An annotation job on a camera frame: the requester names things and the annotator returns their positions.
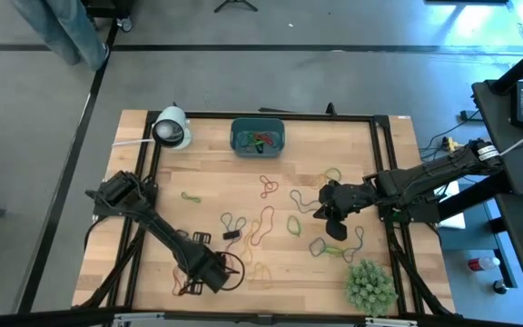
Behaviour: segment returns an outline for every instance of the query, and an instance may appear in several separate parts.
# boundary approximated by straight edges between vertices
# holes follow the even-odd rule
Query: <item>black stand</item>
[[[213,10],[213,12],[219,13],[219,11],[222,10],[225,7],[225,5],[227,5],[229,3],[236,3],[236,2],[244,3],[245,5],[249,6],[254,12],[258,11],[258,8],[256,8],[255,5],[250,4],[247,0],[225,0],[225,1],[223,1],[222,4],[220,4],[217,8],[215,8],[215,10]]]

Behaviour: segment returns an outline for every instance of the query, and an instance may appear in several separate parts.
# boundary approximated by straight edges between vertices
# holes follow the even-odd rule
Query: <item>rubber band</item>
[[[314,244],[316,243],[320,243],[321,244],[321,248],[318,250],[318,251],[314,251],[312,250]],[[317,238],[316,240],[312,241],[309,245],[308,245],[308,249],[310,250],[310,254],[314,257],[317,257],[321,254],[324,253],[324,251],[326,251],[326,242],[324,241],[323,238],[319,237]]]
[[[233,222],[233,215],[232,213],[222,213],[222,215],[219,217],[219,220],[222,222],[223,226],[225,226],[225,230],[227,232],[233,232],[233,231],[240,231],[245,225],[247,224],[247,219],[245,217],[239,217],[235,221],[235,228],[232,229],[232,222]],[[228,253],[229,248],[232,247],[232,245],[236,244],[240,241],[242,238],[241,234],[239,237],[236,237],[234,239],[231,239],[230,242],[225,246],[225,251]],[[230,256],[230,262],[231,262],[231,268],[233,268],[233,258]]]
[[[355,248],[345,249],[342,252],[342,259],[344,259],[344,261],[347,263],[352,263],[352,259],[354,259],[354,253],[356,253],[358,250],[360,250],[363,245],[362,237],[364,236],[364,228],[362,228],[362,226],[356,226],[356,228],[354,228],[354,232],[356,233],[356,236],[359,238],[359,245]],[[347,251],[351,251],[350,258],[346,254]]]
[[[245,148],[245,151],[253,152],[253,150],[257,150],[260,154],[263,152],[264,144],[272,148],[279,146],[273,140],[271,132],[239,132],[237,134],[237,142],[240,147]]]
[[[346,249],[342,250],[341,248],[339,248],[337,246],[332,246],[332,245],[326,244],[324,239],[319,237],[308,245],[310,254],[314,257],[318,257],[323,253],[327,253],[327,254],[333,255],[335,257],[341,257],[347,263],[352,263],[352,259],[354,259],[354,253],[356,253],[358,250],[360,250],[362,248],[362,245],[363,245],[362,239],[364,236],[364,228],[362,228],[362,226],[356,226],[354,228],[354,232],[356,233],[356,236],[359,238],[359,245],[357,247],[346,248]],[[316,244],[320,245],[319,250],[316,249]]]
[[[300,200],[296,200],[296,198],[295,198],[294,195],[293,195],[294,193],[297,193],[297,194],[298,194],[298,198],[299,198]],[[319,207],[319,208],[308,208],[308,210],[305,210],[305,211],[302,210],[302,207],[309,207],[309,206],[313,205],[314,203],[318,203],[318,204],[320,204],[320,201],[318,201],[318,200],[314,200],[314,201],[310,201],[309,203],[304,203],[304,202],[301,200],[301,193],[300,193],[300,191],[298,191],[298,190],[291,190],[291,191],[290,191],[290,198],[291,198],[291,199],[296,203],[296,205],[298,206],[298,211],[299,211],[300,213],[309,213],[309,212],[311,212],[311,211],[316,211],[316,210],[320,209],[320,207]]]
[[[290,222],[296,222],[296,225],[298,226],[298,230],[297,231],[293,231],[290,227]],[[298,236],[300,237],[301,235],[301,224],[300,224],[300,220],[298,220],[298,217],[296,217],[295,215],[291,214],[290,217],[288,217],[288,222],[286,223],[286,228],[288,229],[288,232],[290,232],[290,234],[294,235],[294,236]]]
[[[260,175],[260,182],[263,183],[263,192],[260,194],[260,197],[262,199],[265,199],[268,197],[268,193],[273,193],[278,191],[278,187],[280,185],[278,182],[272,182],[266,177],[265,175]]]
[[[201,198],[198,197],[198,196],[189,196],[187,195],[187,193],[185,192],[182,192],[181,193],[181,197],[184,199],[184,200],[189,200],[189,201],[193,201],[195,203],[201,203]]]
[[[331,175],[332,172],[336,173],[338,175],[338,178],[332,177],[332,175]],[[342,173],[336,167],[328,168],[326,170],[326,172],[324,172],[324,176],[326,176],[326,178],[328,178],[332,181],[336,181],[336,182],[340,182],[340,180],[342,179]]]
[[[179,272],[179,267],[174,267],[171,270],[171,273],[173,274],[173,279],[174,279],[173,289],[171,290],[171,293],[173,294],[173,296],[181,296],[179,294],[179,291],[181,290],[181,279],[177,276],[178,272]]]
[[[258,220],[254,220],[252,222],[252,226],[250,227],[250,231],[245,235],[245,237],[243,239],[243,252],[240,254],[240,258],[242,258],[242,261],[243,261],[243,263],[245,263],[245,265],[250,265],[253,262],[253,252],[252,252],[250,243],[252,241],[253,230],[255,229],[255,227],[254,227],[255,224],[258,224],[258,229],[260,228],[260,226],[261,226],[260,222]],[[250,260],[244,259],[245,254],[250,255]]]
[[[339,247],[326,245],[324,252],[327,254],[334,255],[335,257],[341,257],[344,254],[344,250]]]
[[[326,175],[321,173],[318,175],[318,177],[316,177],[316,179],[312,182],[312,185],[311,185],[311,188],[312,190],[319,190],[322,186],[324,186],[324,184],[326,184],[328,181],[327,181],[327,178],[326,178]]]
[[[263,282],[261,284],[261,287],[264,288],[264,289],[270,289],[271,288],[271,282],[273,281],[272,277],[271,277],[271,271],[270,271],[270,268],[268,268],[267,265],[263,264],[263,263],[255,263],[255,265],[253,266],[253,272],[250,274],[250,276],[248,276],[247,278],[247,281],[248,282],[256,282],[258,280],[256,280],[256,277],[258,275],[258,272],[260,273],[260,279],[259,281]],[[263,273],[267,273],[268,275],[268,279],[267,280],[264,280],[263,279]]]
[[[270,215],[270,229],[268,230],[268,232],[266,233],[263,233],[262,235],[260,235],[260,240],[257,242],[257,243],[254,243],[253,242],[253,237],[255,236],[256,233],[258,233],[260,231],[260,229],[262,228],[262,225],[263,225],[263,212],[266,211],[266,209],[271,209],[271,215]],[[260,213],[260,227],[258,227],[258,229],[252,234],[252,238],[250,239],[250,243],[253,245],[253,246],[257,246],[257,245],[260,245],[260,243],[262,242],[262,238],[263,236],[265,236],[267,233],[271,232],[271,230],[273,229],[273,214],[276,212],[276,210],[271,206],[271,205],[268,205],[266,206],[265,208],[261,209],[261,213]]]

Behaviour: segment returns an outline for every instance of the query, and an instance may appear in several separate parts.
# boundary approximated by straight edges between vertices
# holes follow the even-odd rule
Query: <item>green succulent plant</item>
[[[392,279],[372,260],[349,266],[345,288],[349,303],[372,317],[385,315],[397,301]]]

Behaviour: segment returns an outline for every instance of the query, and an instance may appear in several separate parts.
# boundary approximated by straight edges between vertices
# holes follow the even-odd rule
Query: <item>white camera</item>
[[[170,106],[163,110],[153,126],[154,141],[163,147],[184,149],[191,143],[191,131],[183,109]]]

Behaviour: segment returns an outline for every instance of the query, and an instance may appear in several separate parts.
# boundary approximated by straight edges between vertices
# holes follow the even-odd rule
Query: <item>teal container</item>
[[[276,158],[286,144],[283,122],[277,118],[236,118],[230,144],[243,158]]]

